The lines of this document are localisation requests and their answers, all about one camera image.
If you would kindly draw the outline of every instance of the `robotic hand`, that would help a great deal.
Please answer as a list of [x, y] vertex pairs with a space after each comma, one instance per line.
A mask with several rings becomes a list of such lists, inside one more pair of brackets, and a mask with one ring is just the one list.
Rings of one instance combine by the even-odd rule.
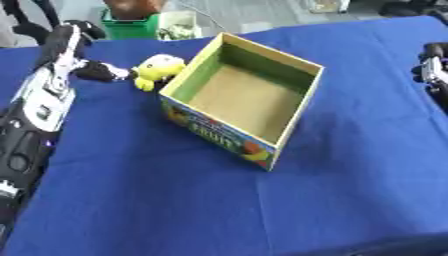
[[426, 91], [448, 114], [448, 43], [430, 43], [420, 54], [421, 66], [412, 69], [414, 80], [426, 83]]
[[[0, 248], [58, 142], [75, 99], [70, 74], [81, 69], [109, 81], [130, 76], [127, 70], [83, 59], [84, 47], [104, 36], [89, 22], [67, 21], [56, 27], [42, 47], [34, 73], [0, 111]], [[92, 66], [99, 69], [92, 71]]]

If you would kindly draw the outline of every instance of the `gray floor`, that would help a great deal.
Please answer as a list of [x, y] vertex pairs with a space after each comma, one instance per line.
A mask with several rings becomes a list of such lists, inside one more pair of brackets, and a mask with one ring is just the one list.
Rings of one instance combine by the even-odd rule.
[[[30, 0], [20, 0], [22, 7], [35, 22], [48, 26], [40, 10]], [[102, 0], [52, 0], [61, 19], [87, 19], [100, 25]], [[386, 0], [352, 2], [344, 14], [312, 14], [307, 0], [168, 0], [164, 11], [187, 10], [185, 5], [204, 12], [233, 33], [248, 33], [281, 26], [380, 18], [377, 11]], [[204, 36], [222, 31], [209, 17], [198, 14]], [[20, 38], [17, 46], [33, 45], [32, 40]]]

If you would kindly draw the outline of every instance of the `yellow toy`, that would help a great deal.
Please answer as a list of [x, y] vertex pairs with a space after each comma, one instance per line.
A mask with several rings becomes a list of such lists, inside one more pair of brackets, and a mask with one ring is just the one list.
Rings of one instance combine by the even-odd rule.
[[153, 56], [140, 66], [132, 68], [137, 76], [135, 86], [150, 92], [154, 89], [154, 82], [179, 74], [185, 66], [185, 61], [181, 58], [167, 54]]

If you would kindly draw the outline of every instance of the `blue tablecloth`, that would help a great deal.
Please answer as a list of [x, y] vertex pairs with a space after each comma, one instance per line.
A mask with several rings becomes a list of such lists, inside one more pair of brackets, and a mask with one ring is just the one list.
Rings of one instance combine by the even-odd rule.
[[[77, 80], [7, 255], [261, 256], [448, 231], [448, 120], [410, 75], [448, 28], [419, 17], [244, 37], [326, 66], [273, 173], [166, 121], [156, 94]], [[100, 42], [87, 56], [131, 67], [208, 41]], [[0, 51], [0, 105], [37, 55]]]

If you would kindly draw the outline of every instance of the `cardboard box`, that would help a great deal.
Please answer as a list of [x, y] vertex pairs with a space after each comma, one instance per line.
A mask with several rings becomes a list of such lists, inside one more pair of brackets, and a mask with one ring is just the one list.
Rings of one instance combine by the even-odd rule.
[[223, 33], [160, 94], [171, 120], [272, 170], [323, 70]]

